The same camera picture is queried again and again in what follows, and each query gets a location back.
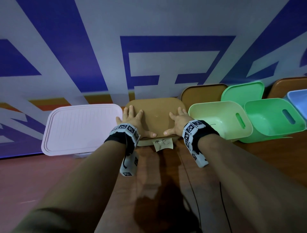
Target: wooden floor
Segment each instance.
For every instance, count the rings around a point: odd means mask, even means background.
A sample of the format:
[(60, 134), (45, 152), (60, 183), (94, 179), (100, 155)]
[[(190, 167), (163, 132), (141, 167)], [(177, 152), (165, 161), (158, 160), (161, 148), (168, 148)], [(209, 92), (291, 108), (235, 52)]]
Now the wooden floor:
[[(235, 144), (307, 186), (307, 131), (293, 138)], [(219, 180), (210, 165), (198, 168), (180, 140), (155, 152), (138, 148), (134, 177), (118, 176), (96, 232), (227, 232)], [(46, 191), (82, 159), (45, 155), (0, 160), (0, 233), (12, 230)], [(226, 191), (223, 199), (233, 232), (255, 232)]]

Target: bin handle hole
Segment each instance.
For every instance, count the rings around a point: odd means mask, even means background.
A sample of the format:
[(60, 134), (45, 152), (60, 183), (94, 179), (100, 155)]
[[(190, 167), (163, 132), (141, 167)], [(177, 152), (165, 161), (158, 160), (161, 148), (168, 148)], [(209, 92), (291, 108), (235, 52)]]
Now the bin handle hole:
[(282, 111), (282, 113), (285, 115), (285, 117), (287, 118), (287, 120), (288, 120), (291, 124), (295, 124), (294, 118), (290, 115), (290, 113), (288, 112), (287, 109), (284, 109), (284, 110)]
[(244, 124), (244, 121), (242, 120), (242, 117), (240, 116), (240, 114), (236, 113), (235, 116), (236, 116), (238, 122), (240, 123), (242, 129), (245, 129), (245, 124)]

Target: blue bin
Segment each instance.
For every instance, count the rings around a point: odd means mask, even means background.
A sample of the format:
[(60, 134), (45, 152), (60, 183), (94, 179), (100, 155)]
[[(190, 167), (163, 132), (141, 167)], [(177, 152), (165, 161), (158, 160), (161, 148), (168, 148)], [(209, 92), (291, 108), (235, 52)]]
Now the blue bin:
[(289, 91), (286, 98), (307, 122), (307, 89)]

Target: cable on floor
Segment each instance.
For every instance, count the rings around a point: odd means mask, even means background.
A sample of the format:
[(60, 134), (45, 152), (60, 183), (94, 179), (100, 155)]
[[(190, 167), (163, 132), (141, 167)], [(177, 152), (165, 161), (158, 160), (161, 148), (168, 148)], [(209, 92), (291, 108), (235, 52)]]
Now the cable on floor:
[(228, 221), (228, 226), (229, 226), (230, 232), (232, 233), (232, 229), (231, 229), (231, 226), (230, 226), (230, 222), (229, 222), (228, 215), (227, 215), (226, 208), (225, 208), (224, 201), (223, 201), (223, 195), (222, 195), (222, 184), (221, 184), (221, 182), (220, 182), (220, 193), (221, 193), (221, 199), (222, 199), (222, 203), (223, 203), (224, 211), (225, 211), (226, 218), (227, 218), (227, 221)]
[(195, 193), (194, 193), (194, 189), (193, 189), (193, 187), (192, 187), (192, 184), (191, 184), (191, 181), (190, 181), (190, 178), (189, 178), (189, 175), (188, 175), (187, 169), (185, 168), (185, 164), (184, 164), (184, 162), (183, 162), (183, 160), (182, 160), (182, 158), (181, 158), (181, 155), (180, 155), (180, 154), (178, 154), (178, 155), (179, 155), (179, 157), (180, 157), (180, 160), (181, 160), (181, 162), (182, 162), (182, 164), (183, 164), (183, 167), (184, 167), (184, 169), (185, 169), (185, 172), (186, 172), (186, 174), (187, 174), (187, 177), (188, 177), (188, 180), (189, 180), (189, 183), (190, 183), (190, 186), (191, 186), (191, 189), (192, 189), (192, 192), (193, 192), (193, 195), (194, 195), (195, 201), (196, 201), (196, 205), (197, 205), (197, 210), (198, 210), (198, 217), (199, 217), (199, 225), (200, 225), (200, 229), (201, 229), (201, 230), (203, 230), (203, 229), (201, 228), (200, 211), (199, 211), (199, 207), (198, 207), (197, 199), (196, 199), (196, 196), (195, 196)]

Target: paper label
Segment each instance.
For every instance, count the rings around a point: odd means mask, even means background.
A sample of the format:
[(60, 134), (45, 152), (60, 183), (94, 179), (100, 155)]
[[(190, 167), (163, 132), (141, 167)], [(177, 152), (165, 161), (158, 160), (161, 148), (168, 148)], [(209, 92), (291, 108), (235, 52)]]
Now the paper label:
[(156, 151), (163, 150), (165, 148), (174, 148), (173, 141), (171, 138), (160, 138), (157, 140), (153, 140), (153, 143)]

